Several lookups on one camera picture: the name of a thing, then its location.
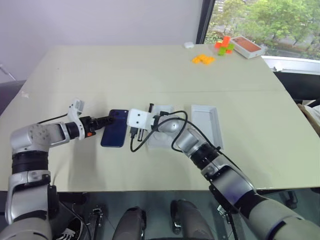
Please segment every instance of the small white object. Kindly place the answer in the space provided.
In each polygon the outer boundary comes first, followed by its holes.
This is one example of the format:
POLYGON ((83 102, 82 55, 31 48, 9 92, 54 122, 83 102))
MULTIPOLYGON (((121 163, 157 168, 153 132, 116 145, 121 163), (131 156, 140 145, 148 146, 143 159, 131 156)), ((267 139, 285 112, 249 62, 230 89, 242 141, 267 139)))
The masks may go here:
POLYGON ((70 239, 70 238, 72 238, 72 237, 74 237, 75 236, 75 234, 76 234, 76 232, 75 231, 73 231, 73 230, 71 230, 71 229, 69 229, 69 228, 66 228, 64 231, 63 231, 63 233, 62 233, 63 235, 66 235, 66 238, 65 239, 70 239))
POLYGON ((191 105, 191 121, 215 147, 224 148, 218 110, 215 106, 191 105))
POLYGON ((23 98, 29 98, 29 93, 26 93, 25 91, 21 91, 21 97, 23 98))
POLYGON ((234 50, 247 59, 251 59, 265 54, 266 48, 260 47, 244 36, 236 36, 230 39, 230 43, 234 44, 234 50))
POLYGON ((195 45, 192 41, 188 41, 188 42, 185 42, 183 44, 183 46, 186 48, 186 49, 192 49, 195 45))
POLYGON ((277 72, 281 72, 284 67, 282 66, 282 64, 280 62, 277 62, 275 65, 274 65, 274 69, 277 71, 277 72))
POLYGON ((72 104, 69 106, 68 118, 70 121, 74 122, 79 130, 79 140, 85 139, 85 129, 82 126, 82 122, 79 119, 79 115, 82 114, 84 110, 85 102, 75 98, 72 104))
POLYGON ((155 121, 153 116, 154 115, 152 115, 150 112, 132 108, 128 113, 126 124, 130 127, 145 129, 150 132, 151 125, 155 121))
MULTIPOLYGON (((174 107, 172 105, 154 105, 152 108, 152 116, 159 115, 160 112, 172 113, 174 107)), ((148 139, 147 146, 152 148, 171 148, 173 138, 164 132, 155 131, 148 139)))

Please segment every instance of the orange toy brick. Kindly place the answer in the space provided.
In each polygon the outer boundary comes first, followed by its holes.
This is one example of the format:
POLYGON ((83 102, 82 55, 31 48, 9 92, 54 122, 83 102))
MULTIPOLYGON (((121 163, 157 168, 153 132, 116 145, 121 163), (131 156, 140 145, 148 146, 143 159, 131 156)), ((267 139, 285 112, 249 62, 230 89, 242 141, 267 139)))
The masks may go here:
POLYGON ((212 56, 207 56, 205 59, 202 60, 202 63, 208 65, 212 63, 215 59, 212 56))
POLYGON ((199 56, 196 56, 194 59, 192 59, 192 62, 193 62, 194 64, 198 64, 198 63, 201 62, 201 59, 199 58, 199 56))
POLYGON ((223 48, 228 47, 230 39, 231 39, 230 36, 224 36, 221 47, 223 47, 223 48))
POLYGON ((214 47, 215 47, 216 49, 219 49, 219 48, 221 47, 221 44, 222 44, 222 42, 217 41, 217 42, 215 43, 214 47))
POLYGON ((208 65, 208 64, 212 63, 214 60, 216 60, 216 59, 212 56, 206 56, 204 54, 200 54, 200 55, 196 56, 194 59, 192 59, 192 62, 194 64, 198 64, 198 63, 202 62, 203 64, 208 65))
POLYGON ((207 56, 204 55, 204 54, 200 54, 200 55, 198 55, 197 57, 202 61, 202 60, 205 59, 207 56))

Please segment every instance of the blue smartphone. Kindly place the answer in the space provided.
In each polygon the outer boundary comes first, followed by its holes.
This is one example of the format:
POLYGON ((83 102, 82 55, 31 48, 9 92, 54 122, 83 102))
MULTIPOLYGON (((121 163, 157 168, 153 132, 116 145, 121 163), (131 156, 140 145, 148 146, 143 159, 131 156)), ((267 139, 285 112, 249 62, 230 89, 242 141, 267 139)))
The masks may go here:
POLYGON ((104 127, 101 146, 121 148, 125 143, 127 133, 128 110, 112 109, 109 116, 114 117, 115 120, 112 124, 104 127))

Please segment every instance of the table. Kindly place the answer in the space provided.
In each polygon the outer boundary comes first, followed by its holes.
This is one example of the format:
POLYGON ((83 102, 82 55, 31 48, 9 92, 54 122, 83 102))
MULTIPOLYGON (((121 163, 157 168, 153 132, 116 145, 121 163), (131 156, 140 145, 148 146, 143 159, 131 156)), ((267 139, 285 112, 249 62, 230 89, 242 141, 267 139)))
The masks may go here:
MULTIPOLYGON (((173 105, 216 106, 227 154, 258 189, 320 186, 320 140, 260 57, 216 56, 193 64, 211 45, 57 46, 51 49, 0 117, 0 190, 11 174, 10 134, 67 112, 77 97, 82 116, 111 109, 173 105)), ((101 147, 95 137, 52 148, 51 179, 59 191, 207 190, 208 182, 183 154, 170 149, 131 153, 101 147)))

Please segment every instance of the green foliage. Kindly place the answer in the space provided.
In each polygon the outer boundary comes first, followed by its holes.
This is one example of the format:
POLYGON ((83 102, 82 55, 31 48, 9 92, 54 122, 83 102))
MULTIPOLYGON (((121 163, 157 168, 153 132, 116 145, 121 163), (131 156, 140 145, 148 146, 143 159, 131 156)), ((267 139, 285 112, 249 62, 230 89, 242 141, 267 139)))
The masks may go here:
POLYGON ((243 0, 225 0, 223 12, 217 13, 214 23, 224 26, 224 33, 227 29, 229 32, 235 32, 237 29, 236 19, 243 17, 246 5, 243 0))
POLYGON ((216 42, 217 29, 223 34, 243 35, 257 44, 267 45, 268 54, 279 55, 282 49, 301 57, 320 57, 320 0, 225 0, 223 12, 215 8, 207 42, 216 42), (280 44, 282 39, 293 40, 291 49, 280 44))
POLYGON ((205 39, 204 39, 204 43, 205 44, 214 44, 218 41, 222 41, 223 38, 221 37, 220 34, 218 34, 217 32, 215 31, 209 31, 206 33, 205 35, 205 39))

